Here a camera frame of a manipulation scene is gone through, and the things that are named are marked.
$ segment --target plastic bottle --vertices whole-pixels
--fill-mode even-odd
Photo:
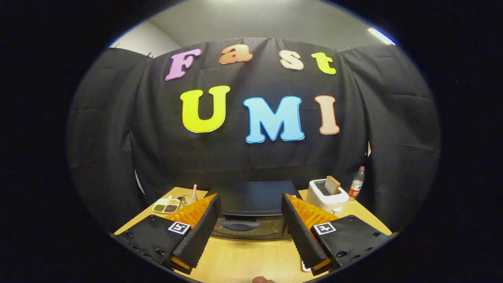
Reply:
[[[362,189],[363,180],[365,179],[365,166],[360,166],[360,170],[355,174],[353,179],[353,184],[349,190],[349,201],[354,201],[360,190]]]

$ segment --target pink letter f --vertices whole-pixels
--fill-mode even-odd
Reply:
[[[185,75],[185,71],[182,70],[183,66],[185,66],[185,68],[190,68],[192,62],[194,61],[194,56],[199,55],[201,55],[201,50],[194,49],[171,56],[171,59],[173,59],[173,63],[171,63],[170,73],[166,76],[165,80],[169,81],[172,79],[183,77]]]

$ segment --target glass cup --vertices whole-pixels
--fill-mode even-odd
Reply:
[[[192,201],[192,194],[184,194],[182,196],[182,205],[184,207],[188,206],[188,205],[191,205],[192,203],[194,203],[195,201],[198,201],[197,199],[197,195],[194,195],[194,200]]]

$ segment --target blue letter m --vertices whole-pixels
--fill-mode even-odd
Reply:
[[[261,133],[261,125],[271,140],[275,140],[281,133],[282,140],[301,140],[304,133],[300,130],[299,105],[301,100],[296,96],[285,96],[281,99],[278,110],[274,113],[262,97],[248,98],[243,104],[250,113],[250,134],[246,142],[250,144],[262,143],[266,136]]]

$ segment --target black curtain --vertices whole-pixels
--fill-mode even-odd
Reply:
[[[222,65],[221,51],[246,44],[253,58]],[[165,81],[171,56],[200,48],[186,74]],[[304,69],[279,63],[280,50],[301,55]],[[324,52],[337,73],[323,73],[311,54]],[[211,87],[230,87],[226,118],[215,131],[193,133],[182,124],[180,95],[202,90],[199,116],[213,113]],[[330,95],[340,132],[322,135],[314,97]],[[297,96],[303,140],[279,137],[248,144],[248,109],[262,97],[276,111]],[[309,180],[332,175],[348,191],[372,153],[358,201],[392,231],[410,221],[428,193],[438,162],[440,129],[432,95],[414,64],[393,45],[344,52],[302,42],[237,38],[172,51],[146,63],[144,55],[109,49],[75,95],[68,123],[68,156],[75,185],[109,232],[125,224],[174,186],[202,189],[224,180]],[[137,186],[134,170],[145,192]]]

